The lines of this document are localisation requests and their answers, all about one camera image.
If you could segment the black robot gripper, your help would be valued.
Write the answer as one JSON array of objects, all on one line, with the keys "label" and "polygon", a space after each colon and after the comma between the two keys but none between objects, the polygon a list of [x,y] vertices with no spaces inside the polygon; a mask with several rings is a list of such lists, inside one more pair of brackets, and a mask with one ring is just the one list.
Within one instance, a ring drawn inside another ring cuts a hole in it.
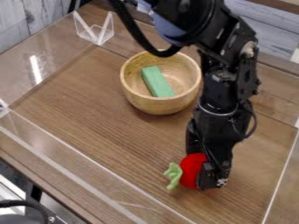
[{"label": "black robot gripper", "polygon": [[192,113],[185,130],[185,153],[202,153],[209,162],[201,164],[196,185],[204,191],[221,188],[228,183],[232,164],[232,149],[249,138],[254,129],[248,129],[254,119],[249,101],[240,103],[230,113],[214,113],[200,104]]}]

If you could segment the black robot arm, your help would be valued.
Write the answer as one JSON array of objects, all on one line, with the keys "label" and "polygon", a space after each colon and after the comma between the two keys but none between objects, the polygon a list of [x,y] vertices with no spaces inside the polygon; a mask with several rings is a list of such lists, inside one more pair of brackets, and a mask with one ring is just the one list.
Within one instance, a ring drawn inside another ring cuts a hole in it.
[{"label": "black robot arm", "polygon": [[201,95],[185,129],[181,184],[222,187],[232,150],[253,134],[257,116],[249,98],[257,94],[257,37],[224,0],[146,0],[154,28],[170,44],[196,46],[202,74]]}]

